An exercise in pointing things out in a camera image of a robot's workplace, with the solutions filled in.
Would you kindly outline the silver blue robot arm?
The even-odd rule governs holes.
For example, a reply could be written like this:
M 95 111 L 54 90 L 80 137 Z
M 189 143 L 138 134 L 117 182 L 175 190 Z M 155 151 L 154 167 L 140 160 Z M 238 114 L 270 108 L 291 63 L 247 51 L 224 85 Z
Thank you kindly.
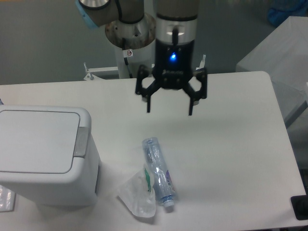
M 207 70 L 191 67 L 199 1 L 158 0 L 153 24 L 142 0 L 78 0 L 76 5 L 89 27 L 114 31 L 123 51 L 155 43 L 154 67 L 141 64 L 135 75 L 135 92 L 147 104 L 159 89 L 183 90 L 190 108 L 207 97 Z

